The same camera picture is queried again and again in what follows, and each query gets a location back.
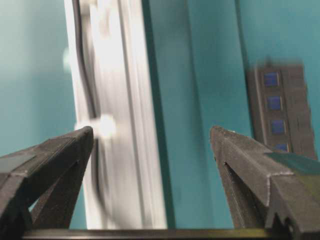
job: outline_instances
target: teal wall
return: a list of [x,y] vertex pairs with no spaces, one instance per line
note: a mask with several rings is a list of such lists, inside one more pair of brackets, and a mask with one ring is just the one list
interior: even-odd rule
[[192,50],[215,228],[232,228],[209,142],[214,125],[251,136],[244,65],[234,0],[188,0]]
[[302,61],[317,154],[320,154],[320,1],[240,0],[248,63]]
[[169,171],[162,175],[170,178],[175,216],[175,224],[169,223],[169,227],[210,228],[212,199],[207,186],[208,164],[188,5],[184,0],[151,0],[149,10],[151,23],[146,24],[151,24],[152,33],[147,32],[147,38],[153,34],[153,42],[148,39],[148,44],[154,48],[154,52],[149,49],[151,81],[159,90],[156,97],[160,98],[161,106],[155,104],[155,111],[163,113]]
[[[63,0],[0,1],[0,156],[74,129]],[[83,193],[72,227],[85,228]]]

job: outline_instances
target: black cable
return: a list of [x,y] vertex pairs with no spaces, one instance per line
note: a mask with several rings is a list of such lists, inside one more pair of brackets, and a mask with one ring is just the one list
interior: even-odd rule
[[[82,33],[82,20],[81,20],[81,9],[79,0],[72,0],[73,14],[74,14],[74,26],[75,26],[75,48],[76,56],[79,65],[80,80],[83,85],[84,97],[88,108],[88,114],[90,119],[97,118],[100,115],[99,101],[95,99],[97,95],[96,87],[92,82],[91,87],[88,73],[86,71],[85,57],[84,57],[84,46],[83,46],[83,33]],[[97,201],[101,208],[107,214],[105,201],[103,201],[101,186],[100,186],[100,172],[99,172],[99,141],[94,141],[93,149],[91,152],[91,181],[92,189],[97,196]]]
[[90,88],[89,78],[86,71],[84,48],[83,48],[83,35],[82,35],[82,22],[79,0],[72,0],[73,15],[74,15],[74,28],[75,28],[75,48],[76,57],[79,65],[80,79],[83,84],[84,97],[88,105],[89,118],[94,119],[98,115],[98,109],[95,105],[94,93],[95,89]]

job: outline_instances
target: blue led light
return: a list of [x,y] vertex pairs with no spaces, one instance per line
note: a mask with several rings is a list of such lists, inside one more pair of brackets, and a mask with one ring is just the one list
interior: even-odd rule
[[266,98],[268,108],[270,110],[281,110],[281,97],[280,96],[268,96]]
[[272,120],[271,131],[273,134],[284,134],[285,133],[285,121],[283,120]]
[[275,145],[275,148],[288,152],[288,144],[286,143],[277,144]]
[[264,74],[264,85],[266,87],[278,86],[278,73],[268,72]]

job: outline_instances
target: white cable clip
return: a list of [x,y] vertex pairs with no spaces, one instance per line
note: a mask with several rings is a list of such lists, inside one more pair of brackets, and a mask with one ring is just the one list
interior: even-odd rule
[[102,114],[97,118],[77,122],[74,128],[78,130],[85,126],[90,126],[93,128],[94,139],[100,138],[103,140],[108,140],[114,137],[117,132],[115,119],[109,114]]

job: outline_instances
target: blurry object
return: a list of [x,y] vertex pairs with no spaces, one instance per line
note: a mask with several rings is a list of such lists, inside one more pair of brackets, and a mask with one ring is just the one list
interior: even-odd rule
[[254,139],[215,126],[211,145],[236,228],[320,237],[320,163],[273,152]]
[[317,160],[303,66],[268,63],[246,79],[255,139]]
[[166,228],[140,0],[65,0],[76,128],[93,127],[89,229]]

